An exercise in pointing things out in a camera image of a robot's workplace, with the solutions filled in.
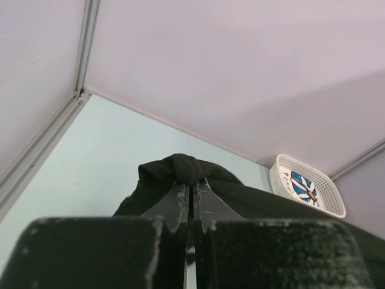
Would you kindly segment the black printed t-shirt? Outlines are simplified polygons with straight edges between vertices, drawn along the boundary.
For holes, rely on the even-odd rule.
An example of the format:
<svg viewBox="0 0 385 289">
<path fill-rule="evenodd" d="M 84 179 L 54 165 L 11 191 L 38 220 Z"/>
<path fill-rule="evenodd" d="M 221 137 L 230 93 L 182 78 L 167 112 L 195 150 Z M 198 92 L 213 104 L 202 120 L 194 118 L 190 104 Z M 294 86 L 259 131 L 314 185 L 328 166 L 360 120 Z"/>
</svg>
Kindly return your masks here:
<svg viewBox="0 0 385 289">
<path fill-rule="evenodd" d="M 329 219 L 319 210 L 244 185 L 224 167 L 185 154 L 173 154 L 138 166 L 139 180 L 115 216 L 139 216 L 161 200 L 176 181 L 193 186 L 206 179 L 214 193 L 246 219 Z"/>
</svg>

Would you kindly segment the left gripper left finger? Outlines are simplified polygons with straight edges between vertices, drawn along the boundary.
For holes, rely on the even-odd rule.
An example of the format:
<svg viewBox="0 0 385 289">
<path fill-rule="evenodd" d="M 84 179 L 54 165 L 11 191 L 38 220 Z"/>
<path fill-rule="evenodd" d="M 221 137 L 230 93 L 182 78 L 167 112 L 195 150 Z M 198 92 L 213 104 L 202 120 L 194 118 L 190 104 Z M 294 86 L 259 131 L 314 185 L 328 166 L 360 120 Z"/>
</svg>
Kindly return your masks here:
<svg viewBox="0 0 385 289">
<path fill-rule="evenodd" d="M 183 288 L 189 188 L 136 217 L 41 218 L 20 235 L 2 288 Z"/>
</svg>

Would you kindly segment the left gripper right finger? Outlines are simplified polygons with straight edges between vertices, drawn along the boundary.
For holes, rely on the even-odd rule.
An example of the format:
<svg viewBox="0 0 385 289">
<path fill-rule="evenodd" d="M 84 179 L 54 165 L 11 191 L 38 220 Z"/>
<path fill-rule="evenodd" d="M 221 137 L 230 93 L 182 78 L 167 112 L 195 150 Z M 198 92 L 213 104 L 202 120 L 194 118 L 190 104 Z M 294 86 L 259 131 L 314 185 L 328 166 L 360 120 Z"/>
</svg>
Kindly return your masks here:
<svg viewBox="0 0 385 289">
<path fill-rule="evenodd" d="M 356 241 L 329 220 L 249 219 L 193 188 L 198 288 L 374 288 Z"/>
</svg>

